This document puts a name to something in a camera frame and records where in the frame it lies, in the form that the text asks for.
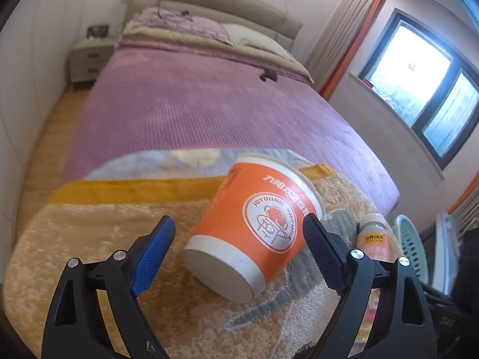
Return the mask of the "pink green drink bottle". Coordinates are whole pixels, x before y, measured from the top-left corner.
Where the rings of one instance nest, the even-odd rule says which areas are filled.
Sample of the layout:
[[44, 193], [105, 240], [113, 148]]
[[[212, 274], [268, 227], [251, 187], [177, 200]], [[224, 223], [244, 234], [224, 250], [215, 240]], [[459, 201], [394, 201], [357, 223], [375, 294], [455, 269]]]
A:
[[[361, 218], [357, 237], [357, 248], [362, 250], [371, 259], [383, 262], [390, 261], [386, 220], [382, 215], [370, 213]], [[375, 288], [370, 291], [368, 305], [349, 356], [355, 355], [364, 349], [373, 326], [380, 294], [380, 289]]]

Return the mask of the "black item on nightstand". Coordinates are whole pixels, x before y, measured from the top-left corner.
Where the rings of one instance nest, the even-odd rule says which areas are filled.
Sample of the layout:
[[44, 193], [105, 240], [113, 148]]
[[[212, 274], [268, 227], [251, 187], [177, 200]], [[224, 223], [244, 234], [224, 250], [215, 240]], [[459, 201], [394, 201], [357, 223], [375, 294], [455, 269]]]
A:
[[103, 38], [107, 38], [108, 35], [109, 35], [108, 24], [97, 24], [97, 25], [89, 26], [87, 28], [88, 39], [103, 39]]

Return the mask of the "bed with purple cover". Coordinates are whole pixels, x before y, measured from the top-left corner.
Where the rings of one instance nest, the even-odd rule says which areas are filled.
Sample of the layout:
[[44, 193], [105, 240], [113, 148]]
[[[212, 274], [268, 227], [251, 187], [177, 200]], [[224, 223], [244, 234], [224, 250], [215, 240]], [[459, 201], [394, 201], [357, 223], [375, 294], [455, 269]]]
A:
[[[339, 171], [383, 215], [396, 206], [399, 190], [382, 162], [298, 61], [128, 22], [84, 104], [66, 180], [136, 154], [288, 150]], [[261, 81], [264, 69], [278, 81]]]

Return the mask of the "purple pillow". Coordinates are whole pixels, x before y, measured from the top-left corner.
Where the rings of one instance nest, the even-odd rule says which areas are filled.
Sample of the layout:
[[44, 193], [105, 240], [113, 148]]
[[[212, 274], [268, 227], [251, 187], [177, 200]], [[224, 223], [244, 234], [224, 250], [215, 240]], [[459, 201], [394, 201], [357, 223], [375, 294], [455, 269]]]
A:
[[147, 7], [140, 13], [134, 14], [128, 25], [163, 28], [233, 45], [219, 23], [202, 16], [194, 16], [188, 10], [176, 11], [161, 7]]

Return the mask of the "dark object on bed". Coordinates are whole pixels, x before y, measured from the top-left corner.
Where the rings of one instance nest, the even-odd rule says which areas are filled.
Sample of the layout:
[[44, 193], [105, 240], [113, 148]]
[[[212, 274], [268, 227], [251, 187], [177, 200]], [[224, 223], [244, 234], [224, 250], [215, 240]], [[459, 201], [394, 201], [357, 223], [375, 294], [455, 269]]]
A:
[[263, 82], [267, 80], [272, 80], [273, 82], [278, 81], [278, 73], [271, 69], [264, 69], [263, 73], [260, 75], [260, 79]]

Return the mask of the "orange beige curtain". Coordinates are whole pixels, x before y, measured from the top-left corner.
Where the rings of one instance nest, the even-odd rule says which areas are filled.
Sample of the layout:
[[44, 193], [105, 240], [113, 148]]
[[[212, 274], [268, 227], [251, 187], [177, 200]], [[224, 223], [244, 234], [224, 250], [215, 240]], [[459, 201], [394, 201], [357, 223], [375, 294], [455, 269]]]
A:
[[313, 88], [330, 99], [386, 0], [341, 0], [306, 60]]

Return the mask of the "dark framed window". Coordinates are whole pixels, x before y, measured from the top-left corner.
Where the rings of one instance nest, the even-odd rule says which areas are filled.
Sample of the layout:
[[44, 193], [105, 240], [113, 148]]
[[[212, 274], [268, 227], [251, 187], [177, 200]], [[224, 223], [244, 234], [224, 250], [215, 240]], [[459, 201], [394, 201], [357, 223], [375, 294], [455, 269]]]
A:
[[359, 74], [445, 169], [478, 125], [478, 70], [395, 10]]

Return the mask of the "cream pillow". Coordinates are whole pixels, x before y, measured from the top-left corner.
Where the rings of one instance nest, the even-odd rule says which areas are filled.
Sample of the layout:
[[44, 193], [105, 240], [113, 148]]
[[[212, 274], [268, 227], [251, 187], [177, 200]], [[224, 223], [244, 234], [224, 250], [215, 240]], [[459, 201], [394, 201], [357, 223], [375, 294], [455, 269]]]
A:
[[221, 24], [221, 27], [226, 31], [231, 42], [235, 45], [244, 45], [275, 54], [290, 61], [295, 60], [289, 51], [263, 33], [259, 33], [239, 24]]

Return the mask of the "beige padded headboard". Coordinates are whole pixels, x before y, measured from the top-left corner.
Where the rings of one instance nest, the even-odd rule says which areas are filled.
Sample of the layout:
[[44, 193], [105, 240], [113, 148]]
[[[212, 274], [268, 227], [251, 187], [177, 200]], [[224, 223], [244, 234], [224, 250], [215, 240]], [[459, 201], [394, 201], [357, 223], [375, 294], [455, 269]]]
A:
[[239, 24], [267, 35], [288, 51], [303, 27], [299, 20], [261, 0], [128, 0], [123, 21], [147, 7], [187, 10], [219, 24]]

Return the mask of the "orange paper cup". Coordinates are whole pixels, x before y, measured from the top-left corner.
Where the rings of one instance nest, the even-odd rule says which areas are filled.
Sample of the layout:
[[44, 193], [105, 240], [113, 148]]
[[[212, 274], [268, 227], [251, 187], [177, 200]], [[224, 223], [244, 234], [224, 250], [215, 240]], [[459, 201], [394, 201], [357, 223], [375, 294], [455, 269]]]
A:
[[184, 248], [187, 269], [229, 301], [252, 302], [304, 245], [303, 220], [325, 213], [297, 168], [241, 153]]

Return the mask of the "light green plastic basket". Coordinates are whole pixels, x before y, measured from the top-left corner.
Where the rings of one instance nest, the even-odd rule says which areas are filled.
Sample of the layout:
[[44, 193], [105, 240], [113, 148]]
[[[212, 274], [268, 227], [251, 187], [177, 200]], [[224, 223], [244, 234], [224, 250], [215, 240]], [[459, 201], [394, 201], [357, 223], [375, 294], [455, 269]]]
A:
[[398, 239], [403, 254], [410, 260], [418, 279], [423, 284], [429, 283], [429, 268], [425, 248], [415, 225], [405, 215], [395, 218], [393, 233]]

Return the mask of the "beige bedside table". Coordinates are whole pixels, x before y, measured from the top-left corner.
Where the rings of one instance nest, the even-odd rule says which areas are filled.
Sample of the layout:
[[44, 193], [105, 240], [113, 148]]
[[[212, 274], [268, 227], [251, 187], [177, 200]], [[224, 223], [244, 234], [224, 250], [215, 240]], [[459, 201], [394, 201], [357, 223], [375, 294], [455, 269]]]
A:
[[70, 80], [74, 90], [87, 83], [94, 82], [108, 63], [120, 36], [87, 38], [77, 42], [71, 48]]

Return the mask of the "white wardrobe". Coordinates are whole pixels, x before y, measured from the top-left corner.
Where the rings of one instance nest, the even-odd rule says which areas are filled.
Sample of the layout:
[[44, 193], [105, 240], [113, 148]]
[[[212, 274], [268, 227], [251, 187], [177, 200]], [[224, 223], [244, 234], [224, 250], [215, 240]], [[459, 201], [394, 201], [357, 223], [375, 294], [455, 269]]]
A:
[[1, 215], [15, 221], [25, 169], [66, 87], [86, 0], [19, 0], [1, 30]]

